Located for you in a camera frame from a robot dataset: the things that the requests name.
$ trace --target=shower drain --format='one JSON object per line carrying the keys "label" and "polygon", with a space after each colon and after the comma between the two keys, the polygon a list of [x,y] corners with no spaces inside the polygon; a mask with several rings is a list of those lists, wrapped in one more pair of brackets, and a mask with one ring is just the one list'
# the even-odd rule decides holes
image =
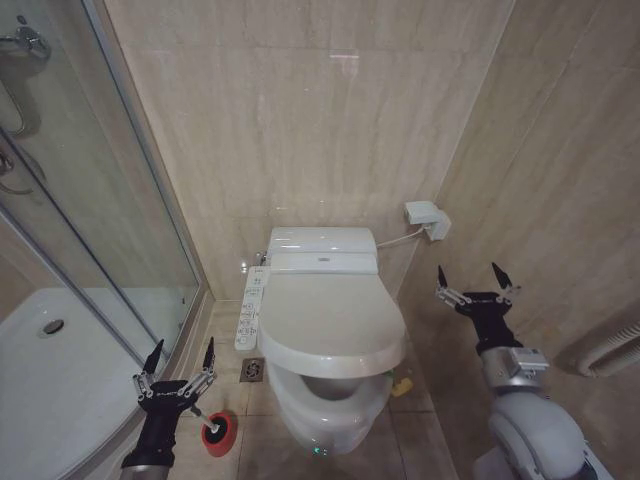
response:
{"label": "shower drain", "polygon": [[240,372],[241,382],[261,382],[264,373],[264,358],[245,358]]}
{"label": "shower drain", "polygon": [[61,318],[51,320],[44,327],[42,327],[42,330],[40,330],[40,334],[45,338],[50,337],[51,335],[55,335],[60,330],[62,330],[62,327],[64,327],[64,320],[62,320]]}

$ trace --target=bidet seat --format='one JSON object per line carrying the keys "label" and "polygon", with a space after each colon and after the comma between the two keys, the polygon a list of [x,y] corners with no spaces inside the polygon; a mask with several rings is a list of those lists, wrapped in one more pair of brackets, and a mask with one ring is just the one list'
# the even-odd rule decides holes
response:
{"label": "bidet seat", "polygon": [[272,272],[258,344],[269,362],[299,375],[370,377],[402,361],[405,325],[377,273]]}

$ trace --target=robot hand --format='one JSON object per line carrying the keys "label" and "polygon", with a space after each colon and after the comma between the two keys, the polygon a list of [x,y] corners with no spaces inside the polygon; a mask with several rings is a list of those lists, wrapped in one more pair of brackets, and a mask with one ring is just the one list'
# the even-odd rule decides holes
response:
{"label": "robot hand", "polygon": [[138,405],[147,413],[142,432],[135,449],[122,462],[121,479],[163,479],[173,466],[175,431],[180,414],[195,406],[202,393],[215,379],[213,363],[213,338],[204,357],[202,370],[187,380],[155,381],[155,371],[160,360],[164,340],[147,357],[142,372],[133,376],[138,395]]}
{"label": "robot hand", "polygon": [[495,263],[491,265],[502,289],[501,293],[459,293],[449,288],[444,271],[438,266],[436,297],[455,308],[456,312],[471,318],[478,335],[476,345],[478,355],[495,347],[522,347],[504,320],[504,316],[513,304],[512,299],[518,294],[520,287],[514,287],[509,276]]}

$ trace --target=beige marble wall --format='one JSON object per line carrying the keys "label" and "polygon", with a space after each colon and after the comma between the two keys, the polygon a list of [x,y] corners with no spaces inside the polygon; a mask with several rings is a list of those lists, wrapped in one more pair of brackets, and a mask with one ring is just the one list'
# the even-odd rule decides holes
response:
{"label": "beige marble wall", "polygon": [[[274,226],[405,234],[434,199],[511,0],[107,0],[218,299]],[[414,244],[381,251],[396,294]]]}
{"label": "beige marble wall", "polygon": [[572,360],[637,320],[640,289],[640,4],[517,0],[438,195],[453,229],[420,243],[399,301],[460,478],[492,445],[471,323],[433,297],[523,285],[507,320],[554,365],[548,392],[615,478],[637,478],[640,367],[607,379]]}

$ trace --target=toilet brush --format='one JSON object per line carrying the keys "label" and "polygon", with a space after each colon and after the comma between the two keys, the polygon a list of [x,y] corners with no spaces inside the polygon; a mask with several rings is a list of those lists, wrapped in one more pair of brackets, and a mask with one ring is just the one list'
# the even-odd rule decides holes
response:
{"label": "toilet brush", "polygon": [[222,457],[227,454],[233,447],[238,431],[231,415],[226,412],[217,412],[207,418],[195,405],[191,407],[191,413],[204,423],[201,437],[209,454],[213,457]]}

